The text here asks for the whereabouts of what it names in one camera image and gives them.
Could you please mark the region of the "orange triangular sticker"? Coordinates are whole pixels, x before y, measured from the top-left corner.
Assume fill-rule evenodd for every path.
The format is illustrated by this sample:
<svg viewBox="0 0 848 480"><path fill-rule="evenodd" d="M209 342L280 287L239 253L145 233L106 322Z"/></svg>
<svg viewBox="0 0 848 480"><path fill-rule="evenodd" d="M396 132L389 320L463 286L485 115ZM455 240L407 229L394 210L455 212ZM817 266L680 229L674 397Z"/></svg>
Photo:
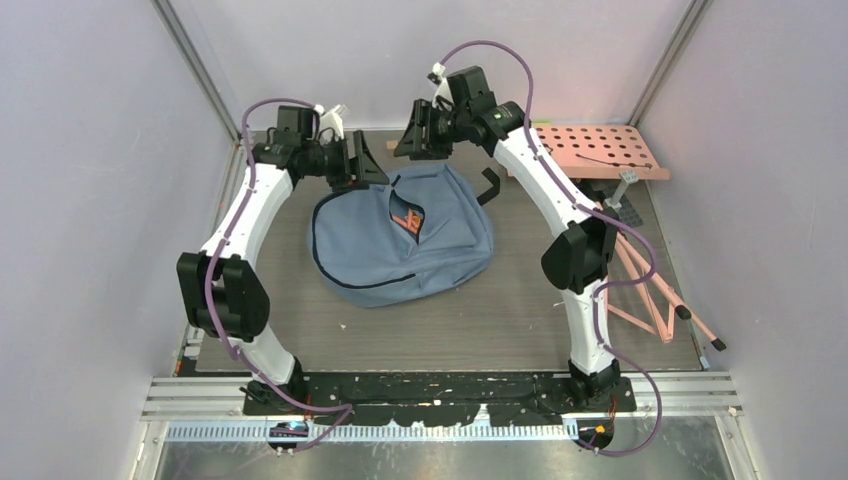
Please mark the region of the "orange triangular sticker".
<svg viewBox="0 0 848 480"><path fill-rule="evenodd" d="M421 228L422 220L423 218L416 210L409 208L404 217L405 228L413 233L417 233Z"/></svg>

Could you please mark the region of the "blue grey student backpack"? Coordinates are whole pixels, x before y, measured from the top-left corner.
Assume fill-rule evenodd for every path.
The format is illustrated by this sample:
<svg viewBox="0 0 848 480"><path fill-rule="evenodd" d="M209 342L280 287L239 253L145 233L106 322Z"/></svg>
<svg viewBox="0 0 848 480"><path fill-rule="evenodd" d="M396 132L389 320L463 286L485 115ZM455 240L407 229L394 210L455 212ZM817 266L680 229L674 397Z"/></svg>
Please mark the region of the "blue grey student backpack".
<svg viewBox="0 0 848 480"><path fill-rule="evenodd" d="M363 308L393 305L453 289L484 271L494 256L485 205L501 180L482 172L477 194L447 164L407 166L388 185L334 193L314 208L307 231L312 260L327 286ZM409 208L423 218L418 239L393 222Z"/></svg>

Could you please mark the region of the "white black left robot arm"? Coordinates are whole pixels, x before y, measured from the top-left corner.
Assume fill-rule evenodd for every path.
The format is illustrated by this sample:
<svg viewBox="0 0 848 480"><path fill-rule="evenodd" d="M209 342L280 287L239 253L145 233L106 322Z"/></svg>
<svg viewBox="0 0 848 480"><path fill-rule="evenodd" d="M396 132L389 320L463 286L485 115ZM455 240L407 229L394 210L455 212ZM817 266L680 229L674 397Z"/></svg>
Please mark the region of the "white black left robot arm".
<svg viewBox="0 0 848 480"><path fill-rule="evenodd" d="M212 236L198 251L182 253L176 271L189 324L218 339L248 367L249 396L293 414L305 405L307 386L301 362L270 325L270 298L256 272L264 240L303 178L323 178L335 193L387 184L388 178L362 132L346 138L346 106L286 98L269 102L278 107L277 120L262 142L254 141L249 117L264 104L243 114L242 184Z"/></svg>

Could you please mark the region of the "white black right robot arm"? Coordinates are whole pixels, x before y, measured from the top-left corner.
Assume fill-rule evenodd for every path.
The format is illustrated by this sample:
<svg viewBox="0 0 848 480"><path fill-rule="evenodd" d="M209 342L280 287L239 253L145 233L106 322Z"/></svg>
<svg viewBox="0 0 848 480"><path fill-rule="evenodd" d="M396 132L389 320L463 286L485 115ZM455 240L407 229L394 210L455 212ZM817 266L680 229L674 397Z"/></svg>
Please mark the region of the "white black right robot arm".
<svg viewBox="0 0 848 480"><path fill-rule="evenodd" d="M518 181L553 236L541 267L566 310L568 397L584 410L598 409L620 378L620 364L609 350L607 299L601 287L609 278L618 234L614 212L599 209L565 175L518 104L497 101L481 67L447 73L437 63L428 79L435 94L414 102L395 156L443 160L455 144L470 142Z"/></svg>

